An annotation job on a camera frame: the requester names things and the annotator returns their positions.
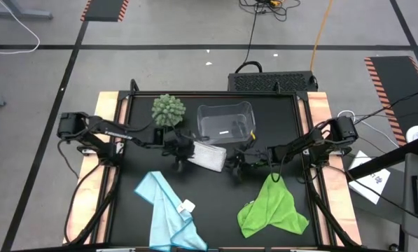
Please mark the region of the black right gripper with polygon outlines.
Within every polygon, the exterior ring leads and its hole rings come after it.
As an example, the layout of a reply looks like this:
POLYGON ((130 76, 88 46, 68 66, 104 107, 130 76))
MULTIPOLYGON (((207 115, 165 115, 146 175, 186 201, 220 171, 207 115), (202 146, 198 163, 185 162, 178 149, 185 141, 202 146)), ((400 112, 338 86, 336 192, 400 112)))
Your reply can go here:
POLYGON ((246 167, 270 167, 272 165, 270 155, 265 150, 255 149, 252 152, 244 151, 243 154, 229 155, 225 159, 225 167, 232 168, 230 175, 235 183, 241 183, 243 181, 243 171, 240 167, 243 162, 246 167))

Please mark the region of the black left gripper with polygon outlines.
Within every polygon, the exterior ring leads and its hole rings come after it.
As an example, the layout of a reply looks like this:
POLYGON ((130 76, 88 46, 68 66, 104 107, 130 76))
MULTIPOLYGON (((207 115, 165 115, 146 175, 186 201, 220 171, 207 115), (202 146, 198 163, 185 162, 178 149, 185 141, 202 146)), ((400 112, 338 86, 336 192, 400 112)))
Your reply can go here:
POLYGON ((195 157, 195 143, 190 142, 188 129, 174 129, 164 136, 163 156, 173 155, 175 157, 173 169, 177 172, 183 171, 183 163, 195 157))

